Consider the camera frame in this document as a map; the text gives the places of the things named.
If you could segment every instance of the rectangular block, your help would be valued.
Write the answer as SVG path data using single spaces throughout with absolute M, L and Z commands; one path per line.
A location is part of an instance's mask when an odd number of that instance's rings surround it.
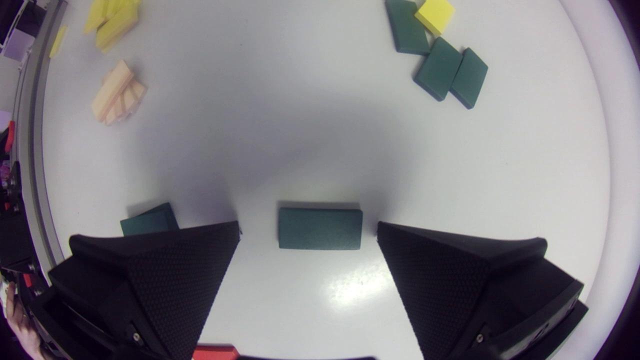
M 357 209 L 280 208 L 281 249 L 358 250 L 362 211 Z
M 100 49 L 100 52 L 106 55 L 124 37 L 127 31 L 123 31 L 115 38 L 111 39 L 111 41 L 109 41 L 102 49 Z
M 444 32 L 456 9 L 447 0 L 426 0 L 415 17 L 436 37 Z
M 429 54 L 429 42 L 424 26 L 415 18 L 418 6 L 413 1 L 386 0 L 387 13 L 396 51 L 406 54 Z
M 131 88 L 131 83 L 122 92 L 122 102 L 124 103 L 124 111 L 129 114 L 138 103 L 138 98 Z
M 458 73 L 451 84 L 451 93 L 467 109 L 476 105 L 488 70 L 489 67 L 473 50 L 469 48 L 465 50 Z
M 120 94 L 107 113 L 107 118 L 104 120 L 104 123 L 109 126 L 116 120 L 122 120 L 126 115 L 128 115 L 128 113 L 125 112 L 124 100 L 122 99 L 122 94 Z
M 58 50 L 60 50 L 60 44 L 62 44 L 62 39 L 65 37 L 66 32 L 67 32 L 67 25 L 62 26 L 58 30 L 56 39 L 53 41 L 53 46 L 51 47 L 51 52 L 49 53 L 50 59 L 58 54 Z
M 89 34 L 91 31 L 97 29 L 105 21 L 107 21 L 107 7 L 109 6 L 108 0 L 93 0 L 91 8 L 89 9 L 89 16 L 84 24 L 84 33 Z
M 129 31 L 138 22 L 138 5 L 127 2 L 95 35 L 95 46 L 103 49 L 113 39 Z
M 133 79 L 133 73 L 124 60 L 120 60 L 91 103 L 96 119 L 99 121 L 106 119 L 107 113 L 131 79 Z
M 138 108 L 140 107 L 140 103 L 142 102 L 142 99 L 144 99 L 145 95 L 147 94 L 147 88 L 141 83 L 137 82 L 135 79 L 133 79 L 131 81 L 131 89 L 133 90 L 133 93 L 135 94 L 136 99 L 138 100 L 138 102 L 133 106 L 133 109 L 131 110 L 131 113 L 135 114 Z
M 171 205 L 167 202 L 136 217 L 120 221 L 124 236 L 178 230 Z
M 193 360 L 236 360 L 240 354 L 235 347 L 196 347 Z
M 121 1 L 122 0 L 108 0 L 107 12 L 106 12 L 107 20 L 111 19 L 116 15 L 116 12 L 118 12 L 118 10 L 122 5 Z
M 443 101 L 451 89 L 461 61 L 462 54 L 443 38 L 437 38 L 413 80 L 437 101 Z

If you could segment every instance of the green block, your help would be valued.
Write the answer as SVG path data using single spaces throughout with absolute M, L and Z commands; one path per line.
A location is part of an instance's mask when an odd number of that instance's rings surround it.
M 451 89 L 461 61 L 462 54 L 439 37 L 413 80 L 437 101 L 443 101 Z
M 358 250 L 362 211 L 280 208 L 278 241 L 281 249 Z
M 484 77 L 489 67 L 473 50 L 465 50 L 460 69 L 451 85 L 451 93 L 464 104 L 467 109 L 476 105 Z
M 429 42 L 424 26 L 415 18 L 418 6 L 413 1 L 387 0 L 387 13 L 399 53 L 427 55 Z
M 124 236 L 178 230 L 178 222 L 167 202 L 136 217 L 120 221 Z

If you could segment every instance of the white circular surface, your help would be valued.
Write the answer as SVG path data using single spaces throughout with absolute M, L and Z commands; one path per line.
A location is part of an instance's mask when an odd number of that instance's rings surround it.
M 489 65 L 473 110 L 412 81 L 383 1 L 146 1 L 107 55 L 69 4 L 49 69 L 44 161 L 68 237 L 170 201 L 181 227 L 243 230 L 202 343 L 289 358 L 421 359 L 376 222 L 548 240 L 585 284 L 609 210 L 607 133 L 589 63 L 555 0 L 451 0 L 445 32 Z M 149 91 L 105 127 L 89 104 L 123 58 Z M 278 201 L 359 202 L 362 249 L 280 250 Z

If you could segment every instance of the finger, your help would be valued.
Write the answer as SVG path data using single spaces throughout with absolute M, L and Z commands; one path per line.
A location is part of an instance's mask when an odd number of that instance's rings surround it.
M 9 287 L 6 289 L 6 316 L 10 318 L 13 316 L 15 300 L 15 284 L 10 282 Z
M 31 328 L 31 319 L 29 318 L 29 316 L 27 314 L 23 314 L 22 315 L 22 323 L 20 324 L 20 326 L 23 329 L 30 329 Z
M 13 316 L 9 321 L 13 321 L 16 325 L 20 325 L 22 323 L 22 315 L 24 315 L 24 311 L 22 310 L 22 305 L 20 305 L 20 303 L 17 303 L 13 310 Z

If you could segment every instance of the red object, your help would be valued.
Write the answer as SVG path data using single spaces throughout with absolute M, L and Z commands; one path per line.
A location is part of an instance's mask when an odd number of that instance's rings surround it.
M 7 137 L 6 144 L 4 145 L 4 152 L 11 151 L 14 135 L 15 135 L 15 121 L 9 121 L 9 136 Z
M 235 347 L 196 347 L 193 360 L 236 360 L 240 354 Z
M 30 288 L 31 285 L 33 285 L 31 283 L 31 274 L 22 274 L 22 277 L 24 278 L 24 283 L 27 284 L 28 288 Z

